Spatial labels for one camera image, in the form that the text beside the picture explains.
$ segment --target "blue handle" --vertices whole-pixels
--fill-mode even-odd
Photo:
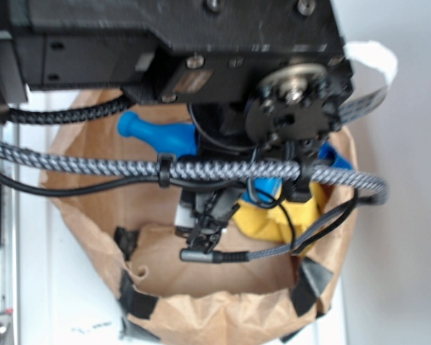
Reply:
[[[121,136],[143,140],[158,153],[173,153],[177,158],[197,153],[193,124],[151,124],[133,111],[127,111],[121,116],[117,128]]]

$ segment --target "white surface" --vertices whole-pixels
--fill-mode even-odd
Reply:
[[[384,105],[352,126],[360,168],[384,176],[391,197],[359,214],[343,273],[348,343],[431,344],[431,0],[334,3],[347,40],[399,58]]]
[[[34,93],[31,107],[61,109],[75,93]],[[22,126],[21,146],[45,151],[56,128]],[[39,171],[21,168],[21,180],[36,184]],[[20,195],[21,345],[148,344],[119,340],[120,310],[85,253],[45,198]],[[276,340],[268,345],[279,345]],[[343,298],[337,289],[333,309],[289,342],[292,345],[346,344]]]

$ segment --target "brown paper bag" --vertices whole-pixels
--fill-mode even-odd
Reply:
[[[102,103],[118,91],[86,91],[74,107]],[[154,123],[189,121],[184,106],[135,107]],[[118,116],[60,129],[50,151],[77,157],[156,160],[154,150],[116,132]],[[353,140],[344,129],[333,146],[354,165]],[[46,188],[77,188],[109,178],[42,173]],[[331,209],[352,196],[335,188]],[[342,269],[356,215],[320,240],[305,259],[288,255],[243,264],[195,264],[179,260],[185,240],[172,222],[178,188],[139,184],[77,198],[54,199],[68,228],[119,300],[139,333],[164,344],[263,344],[293,334],[327,313]],[[118,226],[140,230],[129,261],[113,240]],[[218,248],[256,251],[279,244],[249,239],[231,224]]]

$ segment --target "white wall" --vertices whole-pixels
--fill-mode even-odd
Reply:
[[[351,126],[360,168],[385,177],[391,198],[359,214],[343,273],[348,343],[431,344],[431,0],[333,2],[347,40],[378,40],[400,61],[384,105]]]

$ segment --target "black tape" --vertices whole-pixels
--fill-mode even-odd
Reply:
[[[305,315],[318,301],[333,273],[310,258],[303,259],[297,285],[290,290],[290,298],[298,316]]]
[[[155,336],[153,333],[149,332],[145,328],[142,328],[139,325],[136,325],[135,323],[132,323],[130,320],[124,316],[121,318],[121,321],[123,323],[123,335],[129,336],[131,338],[144,340],[144,341],[150,341],[152,343],[159,343],[161,341],[160,338]]]
[[[290,339],[294,338],[298,333],[301,332],[303,328],[299,329],[297,332],[291,333],[291,334],[287,334],[286,336],[283,336],[282,338],[279,338],[279,340],[283,343],[286,344],[290,341]]]
[[[125,228],[121,228],[120,226],[116,228],[113,240],[123,252],[123,257],[126,261],[129,261],[132,253],[136,250],[138,238],[138,231],[127,231]]]
[[[158,302],[158,297],[138,293],[134,289],[133,282],[127,271],[123,271],[121,277],[120,293],[119,302],[126,313],[144,320],[150,319]]]

